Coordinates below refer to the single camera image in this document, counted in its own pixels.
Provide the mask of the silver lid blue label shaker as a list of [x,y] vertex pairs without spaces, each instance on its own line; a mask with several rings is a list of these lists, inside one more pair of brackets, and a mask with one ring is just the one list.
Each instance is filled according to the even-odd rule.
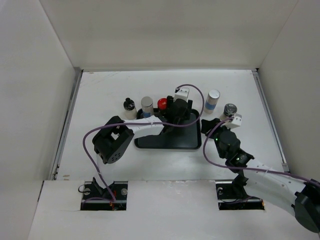
[[153,99],[145,96],[141,99],[141,109],[144,118],[149,118],[154,114]]

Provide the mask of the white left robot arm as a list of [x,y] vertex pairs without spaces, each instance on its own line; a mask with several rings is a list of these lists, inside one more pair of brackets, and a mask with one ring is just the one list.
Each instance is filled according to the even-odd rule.
[[132,140],[146,140],[141,149],[178,149],[181,140],[198,131],[198,119],[191,120],[193,101],[168,96],[165,108],[157,108],[155,115],[124,121],[112,117],[93,137],[94,151],[104,164],[118,161]]

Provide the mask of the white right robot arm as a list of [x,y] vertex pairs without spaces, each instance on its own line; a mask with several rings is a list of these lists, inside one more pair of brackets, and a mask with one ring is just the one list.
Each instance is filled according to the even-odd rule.
[[210,164],[229,169],[237,176],[232,181],[232,192],[238,198],[256,197],[292,215],[305,229],[320,232],[320,183],[288,172],[280,172],[263,165],[253,155],[241,149],[241,142],[224,120],[201,121],[201,132],[214,141],[218,156],[224,164]]

